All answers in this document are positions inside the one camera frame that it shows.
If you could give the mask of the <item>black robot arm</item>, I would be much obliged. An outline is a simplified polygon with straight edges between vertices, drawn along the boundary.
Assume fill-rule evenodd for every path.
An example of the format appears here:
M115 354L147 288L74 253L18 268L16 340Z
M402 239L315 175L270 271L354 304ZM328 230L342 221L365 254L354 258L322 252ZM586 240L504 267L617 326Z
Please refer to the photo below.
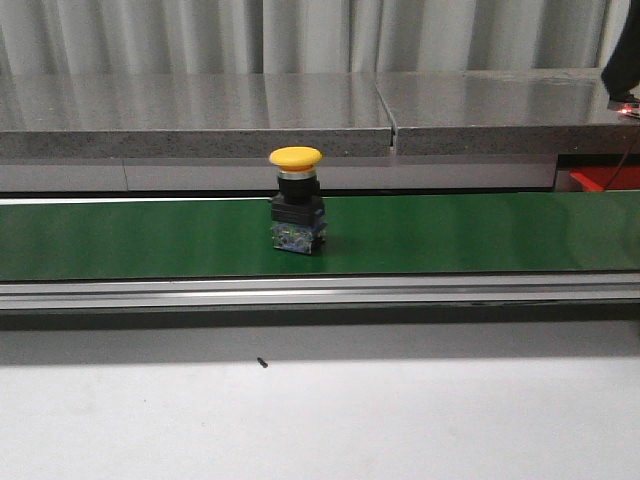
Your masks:
M629 11L601 79L615 102L637 102L631 90L639 85L639 2L631 1Z

